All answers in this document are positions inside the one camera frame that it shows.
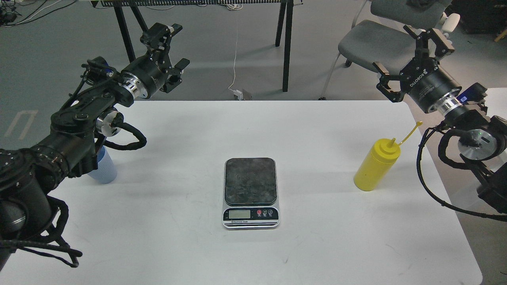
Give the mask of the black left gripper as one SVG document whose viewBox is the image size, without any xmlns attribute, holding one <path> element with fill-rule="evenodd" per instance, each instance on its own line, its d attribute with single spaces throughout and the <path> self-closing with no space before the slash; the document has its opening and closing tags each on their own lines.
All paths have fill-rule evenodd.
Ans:
<svg viewBox="0 0 507 285">
<path fill-rule="evenodd" d="M 182 31 L 180 24 L 167 26 L 155 23 L 141 35 L 141 43 L 147 48 L 144 56 L 136 58 L 121 72 L 121 87 L 133 99 L 150 99 L 156 92 L 169 93 L 182 83 L 181 76 L 190 60 L 182 58 L 172 66 L 170 43 Z"/>
</svg>

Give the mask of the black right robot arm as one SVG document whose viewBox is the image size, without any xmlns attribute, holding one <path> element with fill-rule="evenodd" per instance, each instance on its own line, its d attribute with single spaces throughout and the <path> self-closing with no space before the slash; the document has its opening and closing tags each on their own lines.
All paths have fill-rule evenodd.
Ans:
<svg viewBox="0 0 507 285">
<path fill-rule="evenodd" d="M 397 75 L 390 74 L 378 61 L 373 67 L 379 73 L 377 89 L 391 102 L 401 102 L 409 95 L 425 113 L 438 111 L 444 118 L 439 125 L 425 130 L 418 146 L 416 170 L 423 188 L 440 205 L 453 211 L 505 222 L 506 165 L 492 171 L 484 162 L 506 150 L 506 119 L 485 115 L 486 88 L 479 83 L 460 95 L 461 86 L 439 64 L 443 57 L 454 52 L 454 47 L 439 30 L 432 28 L 417 34 L 408 25 L 403 28 L 416 41 L 411 61 Z M 442 134 L 439 159 L 452 168 L 470 170 L 480 182 L 478 198 L 495 209 L 496 215 L 451 205 L 426 186 L 421 171 L 422 151 L 435 132 Z"/>
</svg>

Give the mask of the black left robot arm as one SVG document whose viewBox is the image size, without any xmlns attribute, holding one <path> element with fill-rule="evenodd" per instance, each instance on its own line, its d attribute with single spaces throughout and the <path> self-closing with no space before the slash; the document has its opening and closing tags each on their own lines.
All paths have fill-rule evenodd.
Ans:
<svg viewBox="0 0 507 285">
<path fill-rule="evenodd" d="M 144 31 L 145 55 L 118 72 L 102 57 L 83 64 L 76 91 L 51 117 L 49 135 L 30 148 L 1 150 L 1 266 L 18 249 L 51 257 L 66 253 L 65 264 L 78 267 L 82 252 L 62 238 L 69 218 L 67 204 L 49 193 L 67 177 L 98 169 L 99 150 L 143 148 L 147 139 L 124 121 L 116 104 L 129 107 L 134 99 L 149 99 L 158 91 L 171 92 L 181 83 L 188 59 L 170 62 L 170 42 L 179 24 L 155 23 Z"/>
</svg>

